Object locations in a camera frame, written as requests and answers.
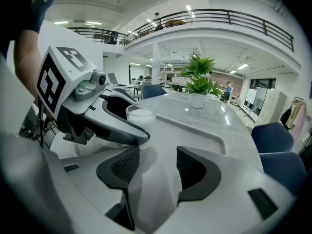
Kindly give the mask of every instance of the window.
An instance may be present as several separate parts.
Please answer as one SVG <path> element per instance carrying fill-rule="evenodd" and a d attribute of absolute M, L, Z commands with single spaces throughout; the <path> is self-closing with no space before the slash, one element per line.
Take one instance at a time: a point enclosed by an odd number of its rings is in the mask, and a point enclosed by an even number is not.
<path fill-rule="evenodd" d="M 255 89 L 255 82 L 256 82 L 256 81 L 257 81 L 257 80 L 251 80 L 249 88 Z"/>
<path fill-rule="evenodd" d="M 249 88 L 275 88 L 276 79 L 252 79 Z"/>

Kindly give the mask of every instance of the person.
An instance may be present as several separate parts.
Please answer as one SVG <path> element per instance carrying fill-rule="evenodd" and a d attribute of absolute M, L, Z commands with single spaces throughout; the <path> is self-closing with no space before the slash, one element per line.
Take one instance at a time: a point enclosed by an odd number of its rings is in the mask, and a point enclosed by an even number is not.
<path fill-rule="evenodd" d="M 154 22 L 156 23 L 156 25 L 157 25 L 154 32 L 156 32 L 156 31 L 161 30 L 161 29 L 164 28 L 163 26 L 161 26 L 161 19 L 160 19 L 160 16 L 159 16 L 159 13 L 158 13 L 158 12 L 155 13 L 155 18 L 154 18 L 153 21 L 154 21 Z"/>
<path fill-rule="evenodd" d="M 224 92 L 224 104 L 228 103 L 228 100 L 230 98 L 230 95 L 232 93 L 232 86 L 231 86 L 231 82 L 228 81 L 227 83 L 228 87 L 226 88 L 225 92 Z"/>
<path fill-rule="evenodd" d="M 15 40 L 14 66 L 16 76 L 35 97 L 35 104 L 38 105 L 35 87 L 42 62 L 38 38 L 45 12 L 54 0 L 15 1 L 14 6 L 12 4 L 7 6 L 5 0 L 1 1 L 1 7 L 6 8 L 2 17 L 6 18 L 6 21 L 15 21 L 18 15 L 19 23 L 12 23 L 8 26 L 6 34 L 1 37 L 0 52 L 6 58 L 10 41 Z"/>

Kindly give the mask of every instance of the person's arm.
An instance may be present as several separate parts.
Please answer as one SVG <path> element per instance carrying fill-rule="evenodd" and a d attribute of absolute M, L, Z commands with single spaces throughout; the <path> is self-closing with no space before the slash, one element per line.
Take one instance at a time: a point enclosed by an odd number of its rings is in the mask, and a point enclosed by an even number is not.
<path fill-rule="evenodd" d="M 38 105 L 38 95 L 35 90 L 42 57 L 38 49 L 39 34 L 32 30 L 22 30 L 14 45 L 15 73 L 27 90 L 35 97 Z"/>

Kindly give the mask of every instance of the potted plant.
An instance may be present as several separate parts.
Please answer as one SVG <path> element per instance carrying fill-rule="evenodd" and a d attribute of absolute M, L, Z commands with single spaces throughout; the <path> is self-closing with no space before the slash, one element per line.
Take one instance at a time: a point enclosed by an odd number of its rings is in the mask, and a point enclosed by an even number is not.
<path fill-rule="evenodd" d="M 217 83 L 214 85 L 211 80 L 208 82 L 203 76 L 210 73 L 214 65 L 214 59 L 192 56 L 191 64 L 183 68 L 181 76 L 192 80 L 192 83 L 187 83 L 191 94 L 191 107 L 202 108 L 208 93 L 216 96 L 223 95 L 223 92 L 217 89 Z"/>

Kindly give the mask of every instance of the monitor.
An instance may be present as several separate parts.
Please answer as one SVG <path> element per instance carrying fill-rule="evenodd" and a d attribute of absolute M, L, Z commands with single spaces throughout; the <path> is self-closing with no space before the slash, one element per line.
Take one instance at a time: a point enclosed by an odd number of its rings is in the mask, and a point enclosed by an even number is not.
<path fill-rule="evenodd" d="M 109 74 L 107 74 L 107 76 L 108 76 L 111 84 L 118 84 L 115 73 L 109 73 Z"/>

